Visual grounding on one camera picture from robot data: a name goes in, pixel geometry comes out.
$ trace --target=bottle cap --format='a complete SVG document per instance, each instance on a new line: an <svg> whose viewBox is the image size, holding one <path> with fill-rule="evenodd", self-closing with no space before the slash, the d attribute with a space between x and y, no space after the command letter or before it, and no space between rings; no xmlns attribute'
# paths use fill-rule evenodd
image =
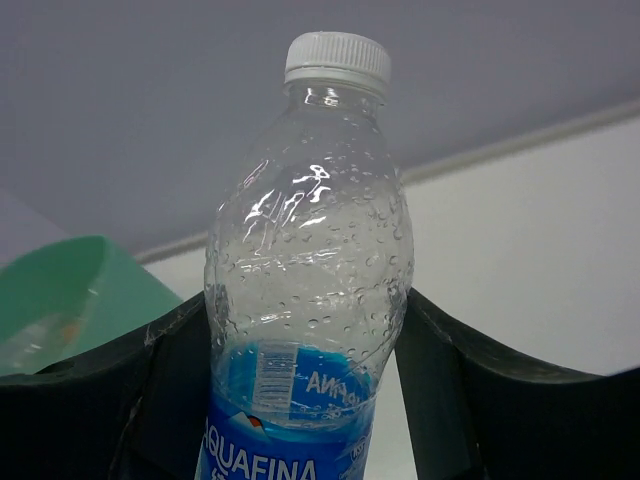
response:
<svg viewBox="0 0 640 480"><path fill-rule="evenodd" d="M289 47L285 85L299 79L327 79L356 86L384 100L391 77L391 58L368 38L341 32L312 32Z"/></svg>

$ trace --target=barcode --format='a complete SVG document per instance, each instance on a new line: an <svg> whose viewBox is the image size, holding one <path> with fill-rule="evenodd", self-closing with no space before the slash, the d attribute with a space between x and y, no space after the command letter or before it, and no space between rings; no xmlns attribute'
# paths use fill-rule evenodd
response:
<svg viewBox="0 0 640 480"><path fill-rule="evenodd" d="M254 408L289 409L297 355L298 347L294 345L260 346L253 388Z"/></svg>

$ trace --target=bottle neck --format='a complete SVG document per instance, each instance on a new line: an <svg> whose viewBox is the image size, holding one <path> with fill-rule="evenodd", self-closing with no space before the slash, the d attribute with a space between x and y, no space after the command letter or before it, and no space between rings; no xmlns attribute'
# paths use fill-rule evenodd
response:
<svg viewBox="0 0 640 480"><path fill-rule="evenodd" d="M287 86L289 110L329 108L349 111L376 121L380 100L374 95L344 85L332 86L318 80L297 80Z"/></svg>

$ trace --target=white ceiling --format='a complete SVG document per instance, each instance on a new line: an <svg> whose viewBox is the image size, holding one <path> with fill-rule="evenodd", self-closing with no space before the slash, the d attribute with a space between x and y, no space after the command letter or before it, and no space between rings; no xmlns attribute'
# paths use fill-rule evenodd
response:
<svg viewBox="0 0 640 480"><path fill-rule="evenodd" d="M202 231L283 108L291 40L374 38L383 127L412 166L640 97L638 0L9 0L1 186L141 251Z"/></svg>

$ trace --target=clear plastic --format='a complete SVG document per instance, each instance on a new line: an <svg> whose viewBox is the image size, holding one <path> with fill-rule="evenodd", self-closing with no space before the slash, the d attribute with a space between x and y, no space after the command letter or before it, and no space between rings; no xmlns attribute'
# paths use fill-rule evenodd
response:
<svg viewBox="0 0 640 480"><path fill-rule="evenodd" d="M402 326L413 238L376 121L380 100L326 80L295 81L287 93L287 110L251 149L211 230L212 382L242 411L318 431L372 407ZM307 392L346 388L315 405L292 401L295 386L283 396L261 390L260 365L274 350L294 352L287 381ZM298 372L302 356L320 378ZM249 363L233 368L241 357ZM323 368L333 387L322 384Z"/></svg>

